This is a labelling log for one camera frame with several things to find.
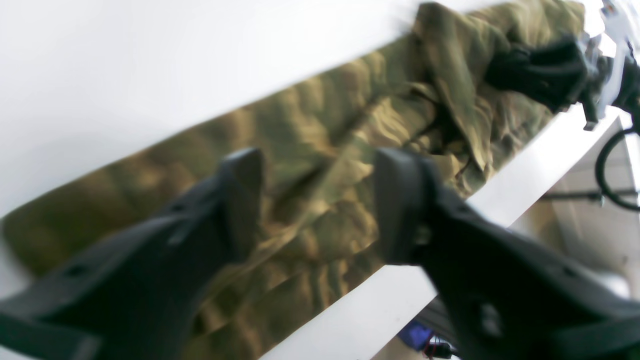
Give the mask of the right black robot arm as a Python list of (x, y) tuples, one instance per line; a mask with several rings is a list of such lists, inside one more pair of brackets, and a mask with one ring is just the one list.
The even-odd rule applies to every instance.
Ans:
[(594, 163), (597, 188), (552, 193), (549, 199), (606, 201), (630, 212), (639, 211), (639, 186), (621, 188), (608, 182), (607, 166), (614, 150), (639, 137), (639, 62), (633, 46), (623, 43), (614, 55), (601, 50), (602, 36), (567, 35), (544, 47), (514, 47), (495, 55), (484, 79), (500, 91), (511, 91), (544, 105), (552, 114), (573, 105), (583, 111), (586, 132), (593, 132), (608, 109), (626, 114), (601, 146)]

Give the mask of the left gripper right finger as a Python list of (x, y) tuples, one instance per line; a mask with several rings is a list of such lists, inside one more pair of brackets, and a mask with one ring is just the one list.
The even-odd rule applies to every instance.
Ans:
[(381, 256), (425, 271), (464, 360), (637, 360), (639, 303), (487, 221), (428, 158), (375, 151)]

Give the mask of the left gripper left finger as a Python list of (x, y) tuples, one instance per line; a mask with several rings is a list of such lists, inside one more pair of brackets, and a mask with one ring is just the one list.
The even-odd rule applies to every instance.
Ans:
[(36, 360), (177, 360), (208, 286), (251, 253), (263, 155), (217, 173), (1, 301), (1, 345)]

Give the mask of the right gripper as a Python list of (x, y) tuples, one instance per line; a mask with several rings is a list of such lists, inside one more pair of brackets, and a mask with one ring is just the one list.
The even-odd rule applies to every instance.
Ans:
[(514, 47), (493, 56), (484, 80), (544, 105), (552, 113), (579, 102), (592, 132), (620, 93), (626, 45), (605, 33), (561, 38), (543, 47)]

